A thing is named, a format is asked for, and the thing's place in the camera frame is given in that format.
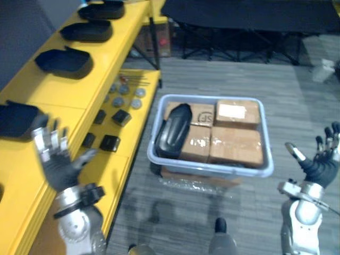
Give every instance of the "yellow shelf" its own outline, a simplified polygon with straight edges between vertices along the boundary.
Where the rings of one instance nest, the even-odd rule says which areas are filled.
[[[58,32],[54,33],[0,93],[0,104],[8,99],[32,104],[52,118],[59,117],[61,126],[68,126],[70,130],[72,157],[78,152],[144,18],[150,14],[149,1],[126,4],[125,7],[125,15],[112,21],[114,34],[105,43],[71,42],[62,39]],[[81,21],[75,13],[63,26]],[[44,73],[34,63],[39,53],[62,49],[64,45],[91,54],[94,67],[85,78],[56,77]],[[4,186],[0,228],[6,230],[0,240],[0,254],[27,254],[55,192],[45,182],[32,142],[0,139],[0,162],[3,166],[0,184]]]
[[[333,2],[333,5],[334,5],[334,8],[335,8],[336,12],[340,16],[340,3]]]
[[[122,72],[128,75],[142,75],[145,78],[142,81],[150,84],[147,86],[130,85],[130,93],[124,96],[126,104],[121,108],[115,108],[111,105],[112,100],[120,95],[116,92],[109,94],[109,101],[103,103],[100,108],[106,113],[104,121],[100,125],[93,124],[89,130],[96,136],[92,148],[99,148],[101,140],[106,134],[120,137],[121,143],[117,152],[99,150],[98,155],[84,168],[80,176],[82,183],[95,182],[98,186],[103,186],[105,190],[105,196],[96,204],[104,217],[102,230],[105,236],[108,234],[113,216],[117,210],[160,78],[160,71],[122,70]],[[134,91],[137,87],[145,88],[146,96],[141,98],[142,107],[133,109],[130,107],[129,102],[135,98]],[[132,117],[125,127],[119,127],[111,119],[111,116],[119,109],[129,112]],[[83,153],[85,150],[81,148],[78,154]],[[42,254],[42,252],[49,255],[64,254],[65,246],[58,236],[57,223],[52,218],[53,213],[56,211],[57,205],[50,208],[30,254]]]
[[[162,9],[164,3],[165,3],[165,0],[151,0],[152,17],[154,17],[154,23],[155,24],[164,24],[164,23],[168,22],[168,18],[166,16],[163,16],[160,13],[160,9]],[[143,25],[144,26],[149,25],[149,19],[148,18],[144,19]]]

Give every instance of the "yellow table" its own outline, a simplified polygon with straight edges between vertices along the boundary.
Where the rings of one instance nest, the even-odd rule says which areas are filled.
[[[89,131],[144,18],[150,15],[149,1],[126,4],[125,7],[125,15],[112,21],[114,34],[110,40],[102,44],[71,42],[63,40],[56,32],[0,93],[0,103],[7,99],[28,103],[38,106],[52,118],[59,117],[61,126],[68,126],[70,130],[72,157]],[[81,21],[75,13],[63,26]],[[33,60],[40,52],[62,49],[64,45],[91,54],[94,67],[85,78],[71,80],[56,77],[44,73],[35,65]],[[160,71],[130,72],[140,73],[150,82],[146,87],[147,96],[142,100],[143,107],[138,112],[127,109],[132,115],[130,123],[124,129],[112,129],[122,139],[118,152],[100,152],[95,160],[100,161],[101,168],[97,165],[94,175],[90,170],[93,165],[89,165],[82,175],[84,182],[97,182],[106,191],[107,195],[98,204],[105,219],[105,234],[108,233],[160,78]],[[0,240],[0,254],[27,254],[55,192],[45,182],[32,142],[0,139],[0,162],[0,184],[4,187],[0,201],[0,229],[5,231]]]

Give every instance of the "black plastic tray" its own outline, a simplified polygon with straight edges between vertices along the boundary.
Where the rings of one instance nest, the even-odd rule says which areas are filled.
[[[30,140],[35,120],[43,115],[36,106],[7,101],[0,105],[0,137]]]
[[[88,23],[75,23],[60,31],[60,34],[66,40],[93,42],[107,41],[112,33],[111,22],[107,20],[89,20]]]
[[[89,4],[78,10],[83,19],[117,20],[124,16],[123,1],[103,1],[103,4]]]
[[[35,62],[45,72],[71,79],[89,74],[93,61],[89,53],[65,46],[66,50],[51,49],[40,53]]]

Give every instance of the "cardboard box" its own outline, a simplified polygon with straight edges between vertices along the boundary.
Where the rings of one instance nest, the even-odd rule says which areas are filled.
[[[168,119],[172,109],[183,103],[169,102],[165,113],[164,119]],[[191,125],[212,127],[214,122],[215,106],[204,104],[189,104],[192,112]]]
[[[241,178],[236,178],[233,180],[223,179],[218,177],[209,177],[202,175],[193,175],[193,174],[182,174],[182,173],[173,173],[166,169],[166,167],[162,166],[160,174],[163,178],[173,179],[173,180],[186,180],[191,181],[193,185],[197,186],[196,182],[201,182],[204,184],[224,187],[224,188],[232,188],[242,183]]]
[[[157,24],[156,34],[158,41],[158,51],[160,57],[171,56],[171,37],[169,32],[169,24]],[[154,49],[152,47],[152,40],[149,26],[143,26],[136,37],[134,44],[139,47],[147,56],[154,56]]]
[[[256,130],[214,126],[211,129],[209,162],[260,167],[263,165],[260,133]]]
[[[190,125],[179,159],[206,163],[210,150],[210,128]]]
[[[259,105],[247,100],[219,100],[214,126],[256,129],[260,123]]]

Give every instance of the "clear plastic bin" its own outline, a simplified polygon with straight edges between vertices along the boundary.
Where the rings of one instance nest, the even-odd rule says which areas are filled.
[[[208,163],[197,163],[192,161],[184,161],[179,159],[169,159],[158,157],[155,151],[155,140],[162,125],[163,116],[168,102],[184,102],[196,104],[212,104],[216,105],[220,99],[231,100],[251,100],[259,104],[261,123],[258,126],[258,131],[261,135],[263,165],[261,168],[245,168],[225,165],[215,165]],[[205,176],[217,176],[226,179],[233,179],[236,176],[256,176],[268,177],[273,173],[274,163],[270,151],[270,143],[267,130],[267,122],[265,117],[265,109],[261,101],[255,98],[248,97],[211,97],[197,95],[165,95],[160,99],[158,111],[152,127],[151,139],[148,146],[148,158],[151,162],[157,165],[165,166],[169,171],[185,174],[196,174]]]

